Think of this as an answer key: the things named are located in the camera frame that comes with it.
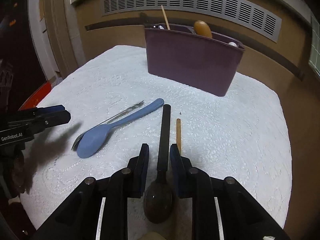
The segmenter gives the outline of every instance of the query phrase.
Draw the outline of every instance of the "vent slat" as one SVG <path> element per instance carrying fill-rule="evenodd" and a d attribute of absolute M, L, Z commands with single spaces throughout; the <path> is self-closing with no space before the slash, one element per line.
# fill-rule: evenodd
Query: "vent slat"
<path fill-rule="evenodd" d="M 160 9 L 179 10 L 219 17 L 252 29 L 277 41 L 281 18 L 246 0 L 102 0 L 102 15 L 127 11 Z"/>

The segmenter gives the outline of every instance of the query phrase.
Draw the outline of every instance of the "red object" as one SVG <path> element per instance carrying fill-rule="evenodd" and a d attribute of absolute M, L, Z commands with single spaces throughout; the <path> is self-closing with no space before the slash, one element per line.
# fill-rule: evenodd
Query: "red object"
<path fill-rule="evenodd" d="M 19 110 L 36 107 L 40 103 L 40 101 L 44 99 L 47 94 L 50 93 L 50 91 L 51 85 L 47 81 L 23 103 Z"/>
<path fill-rule="evenodd" d="M 243 44 L 214 32 L 212 39 L 199 36 L 184 25 L 170 24 L 170 28 L 145 28 L 148 72 L 225 96 L 242 58 Z"/>

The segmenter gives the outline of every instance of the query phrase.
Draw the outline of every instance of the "blue spoon handle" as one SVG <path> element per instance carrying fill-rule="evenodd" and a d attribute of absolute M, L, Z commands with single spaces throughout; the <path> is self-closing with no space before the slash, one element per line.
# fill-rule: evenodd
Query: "blue spoon handle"
<path fill-rule="evenodd" d="M 130 114 L 128 116 L 126 116 L 125 118 L 119 120 L 119 121 L 116 121 L 116 122 L 113 122 L 113 123 L 109 123 L 108 126 L 110 128 L 115 128 L 116 126 L 119 126 L 119 125 L 123 125 L 127 122 L 132 122 L 134 120 L 137 120 L 147 114 L 150 114 L 152 113 L 153 111 L 156 111 L 158 108 L 160 108 L 161 106 L 163 106 L 164 104 L 164 100 L 162 98 L 158 98 L 156 99 L 155 101 L 153 101 L 151 104 L 145 106 L 144 108 L 134 112 L 133 114 Z"/>

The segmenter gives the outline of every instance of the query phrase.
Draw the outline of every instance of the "textured white surface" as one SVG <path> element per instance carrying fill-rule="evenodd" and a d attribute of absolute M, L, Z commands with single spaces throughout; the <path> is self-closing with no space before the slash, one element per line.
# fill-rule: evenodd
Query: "textured white surface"
<path fill-rule="evenodd" d="M 172 106 L 170 143 L 181 119 L 182 154 L 210 176 L 235 177 L 284 226 L 291 193 L 291 149 L 278 96 L 255 79 L 236 73 L 225 97 L 148 73 L 146 50 L 116 46 L 68 76 L 39 107 L 62 104 L 68 124 L 47 129 L 27 143 L 28 192 L 22 204 L 36 228 L 87 176 L 111 176 L 150 147 L 146 187 L 156 175 L 162 109 L 117 129 L 95 155 L 80 159 L 71 146 L 88 128 L 134 103 L 163 98 Z M 190 239 L 190 200 L 160 225 L 144 216 L 143 199 L 128 201 L 129 240 L 148 231 Z"/>

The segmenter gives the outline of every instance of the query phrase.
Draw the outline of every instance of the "brown wall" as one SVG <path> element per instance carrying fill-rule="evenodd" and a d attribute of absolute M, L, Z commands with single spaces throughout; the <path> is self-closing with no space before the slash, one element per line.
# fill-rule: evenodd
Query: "brown wall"
<path fill-rule="evenodd" d="M 168 18 L 204 20 L 244 34 L 278 52 L 305 73 L 303 81 L 271 58 L 246 47 L 238 71 L 274 90 L 281 101 L 292 148 L 292 195 L 285 231 L 292 240 L 301 239 L 320 211 L 320 86 L 308 66 L 309 30 L 274 0 L 249 0 L 282 18 L 278 42 L 233 22 L 190 12 L 167 11 Z M 139 17 L 141 11 L 101 16 L 100 0 L 84 0 L 76 7 L 78 25 L 87 60 L 116 45 L 145 47 L 142 25 L 115 26 L 86 31 L 85 26 L 119 18 Z M 162 17 L 160 11 L 143 11 Z"/>

